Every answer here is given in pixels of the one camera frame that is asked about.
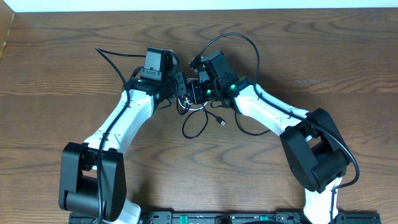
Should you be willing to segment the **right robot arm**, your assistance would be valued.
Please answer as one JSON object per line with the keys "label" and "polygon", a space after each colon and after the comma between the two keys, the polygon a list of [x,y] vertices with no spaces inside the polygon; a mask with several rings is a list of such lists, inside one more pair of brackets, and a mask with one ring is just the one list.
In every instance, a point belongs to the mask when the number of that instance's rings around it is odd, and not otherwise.
{"label": "right robot arm", "polygon": [[290,170],[305,188],[303,214],[311,223],[332,223],[338,214],[337,186],[349,164],[345,143],[330,114],[295,108],[265,92],[248,77],[238,77],[223,52],[197,56],[190,67],[199,79],[190,101],[218,100],[225,108],[263,124],[282,143]]}

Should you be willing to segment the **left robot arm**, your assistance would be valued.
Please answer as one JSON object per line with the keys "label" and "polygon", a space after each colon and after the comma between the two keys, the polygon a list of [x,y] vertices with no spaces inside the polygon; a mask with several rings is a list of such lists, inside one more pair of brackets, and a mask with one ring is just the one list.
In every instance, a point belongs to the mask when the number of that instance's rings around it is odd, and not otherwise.
{"label": "left robot arm", "polygon": [[101,127],[62,152],[58,204],[93,223],[138,223],[141,208],[127,199],[124,155],[159,103],[187,92],[173,50],[149,47],[144,65],[123,79],[121,98]]}

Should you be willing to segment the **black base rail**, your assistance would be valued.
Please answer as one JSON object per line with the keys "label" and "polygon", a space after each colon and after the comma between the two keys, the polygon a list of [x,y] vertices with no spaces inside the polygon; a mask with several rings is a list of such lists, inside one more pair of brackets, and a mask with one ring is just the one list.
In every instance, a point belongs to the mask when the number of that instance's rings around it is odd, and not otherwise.
{"label": "black base rail", "polygon": [[[222,224],[222,223],[291,223],[304,224],[310,221],[302,212],[275,213],[177,213],[152,211],[143,213],[138,224]],[[336,224],[381,224],[380,214],[340,212]]]}

